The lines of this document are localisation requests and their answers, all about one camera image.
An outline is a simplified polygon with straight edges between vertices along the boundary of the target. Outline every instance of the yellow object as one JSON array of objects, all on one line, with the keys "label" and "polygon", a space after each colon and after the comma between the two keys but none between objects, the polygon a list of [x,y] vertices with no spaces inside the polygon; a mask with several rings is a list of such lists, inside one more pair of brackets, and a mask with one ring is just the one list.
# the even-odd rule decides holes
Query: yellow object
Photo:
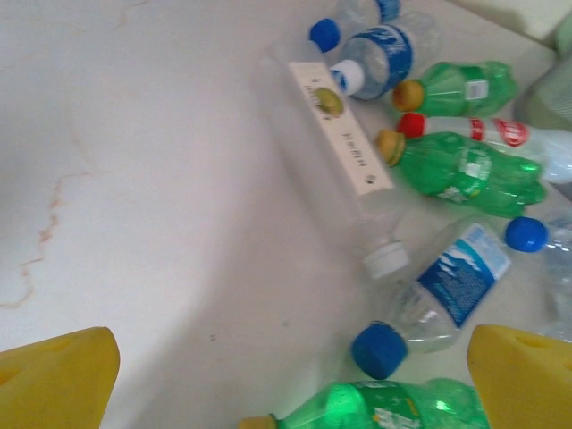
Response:
[{"label": "yellow object", "polygon": [[0,353],[0,427],[97,429],[118,371],[107,328]]},{"label": "yellow object", "polygon": [[276,429],[278,425],[272,416],[251,417],[240,420],[239,429]]},{"label": "yellow object", "polygon": [[571,343],[480,325],[467,363],[491,428],[572,427]]},{"label": "yellow object", "polygon": [[391,94],[393,106],[401,112],[413,112],[423,104],[425,90],[417,80],[405,80]]},{"label": "yellow object", "polygon": [[387,165],[393,167],[403,156],[405,136],[395,131],[381,130],[375,138],[377,148]]}]

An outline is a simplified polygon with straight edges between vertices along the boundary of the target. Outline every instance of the white table surface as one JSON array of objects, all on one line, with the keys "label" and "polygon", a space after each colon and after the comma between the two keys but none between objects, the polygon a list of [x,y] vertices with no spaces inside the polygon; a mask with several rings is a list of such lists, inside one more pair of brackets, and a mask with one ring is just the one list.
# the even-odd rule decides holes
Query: white table surface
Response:
[{"label": "white table surface", "polygon": [[[109,326],[122,367],[106,429],[232,428],[363,378],[348,345],[383,317],[384,285],[325,246],[248,80],[263,46],[332,2],[26,3],[0,3],[0,349]],[[553,61],[457,6],[413,3],[442,26],[440,60],[500,59],[523,87]],[[379,103],[356,109],[371,136],[391,126]],[[398,236],[415,250],[473,212],[419,198]],[[455,347],[396,379],[470,382],[475,324],[543,324],[522,267]]]}]

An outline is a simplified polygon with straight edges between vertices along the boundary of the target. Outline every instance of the green label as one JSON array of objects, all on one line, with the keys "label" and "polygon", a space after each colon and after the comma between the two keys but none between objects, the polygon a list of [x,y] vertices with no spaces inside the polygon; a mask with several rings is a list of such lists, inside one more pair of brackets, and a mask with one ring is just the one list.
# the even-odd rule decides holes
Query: green label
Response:
[{"label": "green label", "polygon": [[481,100],[489,96],[489,82],[481,67],[467,65],[460,66],[458,69],[465,77],[465,99],[467,101]]},{"label": "green label", "polygon": [[458,171],[453,175],[449,187],[434,195],[462,204],[483,190],[491,175],[491,167],[489,148],[482,143],[469,141],[463,147]]},{"label": "green label", "polygon": [[353,383],[365,400],[367,411],[382,429],[424,429],[417,406],[395,382]]}]

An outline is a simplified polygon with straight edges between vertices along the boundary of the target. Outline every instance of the yellow bottle cap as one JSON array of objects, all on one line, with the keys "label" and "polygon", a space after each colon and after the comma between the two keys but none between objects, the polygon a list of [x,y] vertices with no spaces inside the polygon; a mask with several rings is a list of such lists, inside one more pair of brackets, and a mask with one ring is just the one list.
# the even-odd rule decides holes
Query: yellow bottle cap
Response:
[{"label": "yellow bottle cap", "polygon": [[405,150],[405,136],[391,130],[381,130],[375,139],[377,148],[390,167],[396,165]]},{"label": "yellow bottle cap", "polygon": [[401,112],[413,112],[423,104],[425,90],[418,80],[405,80],[393,90],[393,107]]},{"label": "yellow bottle cap", "polygon": [[272,416],[250,417],[240,420],[239,429],[277,429],[276,419]]}]

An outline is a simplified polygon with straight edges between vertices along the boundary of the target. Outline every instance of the green plastic bottle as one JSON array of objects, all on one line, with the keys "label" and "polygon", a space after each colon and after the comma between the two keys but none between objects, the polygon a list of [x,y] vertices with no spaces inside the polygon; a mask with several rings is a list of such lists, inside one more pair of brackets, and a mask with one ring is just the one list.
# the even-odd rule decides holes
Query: green plastic bottle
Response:
[{"label": "green plastic bottle", "polygon": [[242,420],[239,429],[489,429],[475,389],[448,378],[422,385],[332,383],[283,420]]},{"label": "green plastic bottle", "polygon": [[382,130],[377,145],[388,165],[399,164],[408,182],[424,195],[508,218],[522,216],[526,206],[546,198],[540,164],[454,132],[406,142],[403,134]]},{"label": "green plastic bottle", "polygon": [[405,80],[393,90],[401,112],[429,116],[488,116],[518,93],[510,67],[496,61],[479,64],[437,63],[418,80]]}]

